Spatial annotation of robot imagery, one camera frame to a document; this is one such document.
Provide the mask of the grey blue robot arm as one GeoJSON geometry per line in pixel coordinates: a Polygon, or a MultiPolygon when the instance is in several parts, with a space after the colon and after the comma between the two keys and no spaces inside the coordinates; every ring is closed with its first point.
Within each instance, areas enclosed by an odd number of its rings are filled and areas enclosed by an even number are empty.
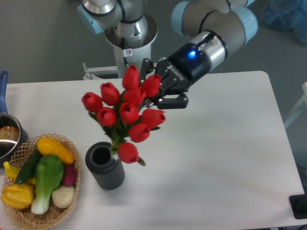
{"type": "Polygon", "coordinates": [[[171,23],[190,41],[154,63],[151,45],[157,36],[157,25],[144,12],[141,0],[85,0],[77,9],[79,17],[94,34],[104,33],[116,59],[112,67],[85,68],[85,78],[108,74],[122,78],[127,68],[135,65],[141,81],[151,73],[162,77],[158,94],[145,100],[144,106],[185,108],[189,87],[256,34],[258,22],[249,5],[249,0],[180,2],[173,9],[171,23]]]}

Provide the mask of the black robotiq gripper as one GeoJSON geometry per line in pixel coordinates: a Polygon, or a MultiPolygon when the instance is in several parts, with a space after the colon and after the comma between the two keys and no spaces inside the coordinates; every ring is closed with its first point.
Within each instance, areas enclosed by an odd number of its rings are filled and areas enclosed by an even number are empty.
{"type": "Polygon", "coordinates": [[[161,76],[159,93],[145,99],[143,107],[158,109],[184,109],[189,102],[186,92],[191,85],[210,70],[210,57],[205,52],[205,42],[189,42],[167,59],[158,63],[144,58],[140,70],[140,83],[149,76],[161,76]],[[178,95],[176,98],[165,98],[165,95],[178,95]]]}

